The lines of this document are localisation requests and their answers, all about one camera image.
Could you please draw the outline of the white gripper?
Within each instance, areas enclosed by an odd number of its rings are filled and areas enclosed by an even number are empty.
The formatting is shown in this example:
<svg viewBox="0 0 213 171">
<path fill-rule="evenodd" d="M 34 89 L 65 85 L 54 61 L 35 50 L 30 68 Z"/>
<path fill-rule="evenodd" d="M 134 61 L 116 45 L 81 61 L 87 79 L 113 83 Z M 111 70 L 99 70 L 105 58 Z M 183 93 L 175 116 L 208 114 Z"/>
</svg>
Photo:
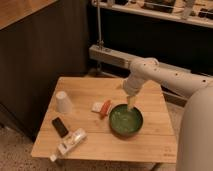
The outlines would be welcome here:
<svg viewBox="0 0 213 171">
<path fill-rule="evenodd" d="M 131 110 L 136 101 L 135 95 L 137 95 L 140 90 L 142 89 L 143 84 L 145 81 L 141 78 L 135 77 L 135 76 L 129 76 L 127 79 L 123 82 L 123 89 L 127 95 L 127 109 Z"/>
</svg>

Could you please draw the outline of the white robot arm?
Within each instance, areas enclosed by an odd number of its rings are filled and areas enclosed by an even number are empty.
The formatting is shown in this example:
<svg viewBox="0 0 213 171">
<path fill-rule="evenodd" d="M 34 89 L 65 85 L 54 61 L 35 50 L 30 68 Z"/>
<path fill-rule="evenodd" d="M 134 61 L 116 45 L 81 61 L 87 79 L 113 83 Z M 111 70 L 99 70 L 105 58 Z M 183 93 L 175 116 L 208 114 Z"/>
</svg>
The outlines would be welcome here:
<svg viewBox="0 0 213 171">
<path fill-rule="evenodd" d="M 135 58 L 124 91 L 137 95 L 152 80 L 187 99 L 178 136 L 176 171 L 213 171 L 213 77 L 162 68 L 155 58 Z"/>
</svg>

